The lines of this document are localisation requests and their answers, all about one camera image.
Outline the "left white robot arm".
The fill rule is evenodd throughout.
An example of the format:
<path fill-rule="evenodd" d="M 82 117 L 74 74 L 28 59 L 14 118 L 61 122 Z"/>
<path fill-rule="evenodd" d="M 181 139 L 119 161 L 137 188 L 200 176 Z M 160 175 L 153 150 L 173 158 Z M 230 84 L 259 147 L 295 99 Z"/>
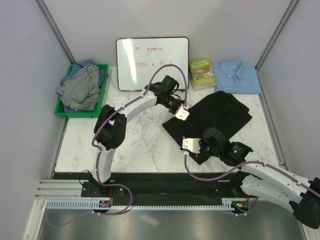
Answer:
<path fill-rule="evenodd" d="M 175 98 L 178 82 L 165 76 L 161 82 L 150 83 L 134 99 L 119 108 L 106 104 L 100 112 L 94 127 L 92 145 L 98 148 L 98 156 L 92 177 L 96 180 L 92 191 L 99 197 L 106 196 L 110 191 L 107 182 L 111 177 L 111 166 L 116 149 L 126 137 L 127 123 L 143 111 L 156 105 L 162 105 L 177 119 L 186 121 L 190 113 L 186 102 Z"/>

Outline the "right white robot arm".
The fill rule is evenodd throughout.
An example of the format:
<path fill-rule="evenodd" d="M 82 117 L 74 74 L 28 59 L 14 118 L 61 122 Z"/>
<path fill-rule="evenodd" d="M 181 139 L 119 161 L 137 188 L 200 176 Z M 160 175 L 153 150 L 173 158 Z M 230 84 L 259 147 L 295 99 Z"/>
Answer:
<path fill-rule="evenodd" d="M 288 210 L 303 225 L 320 227 L 320 179 L 310 180 L 277 166 L 215 127 L 204 131 L 202 149 L 238 171 L 229 184 L 235 197 L 262 198 Z"/>

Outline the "black long sleeve shirt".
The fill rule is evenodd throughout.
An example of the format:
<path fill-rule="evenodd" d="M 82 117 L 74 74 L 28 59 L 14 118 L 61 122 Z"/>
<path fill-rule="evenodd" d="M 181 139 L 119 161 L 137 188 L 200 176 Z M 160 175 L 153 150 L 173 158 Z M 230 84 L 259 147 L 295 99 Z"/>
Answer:
<path fill-rule="evenodd" d="M 183 137 L 201 138 L 210 128 L 220 130 L 230 139 L 252 119 L 249 111 L 231 93 L 218 91 L 191 107 L 186 121 L 173 117 L 162 126 L 179 146 L 182 146 Z"/>

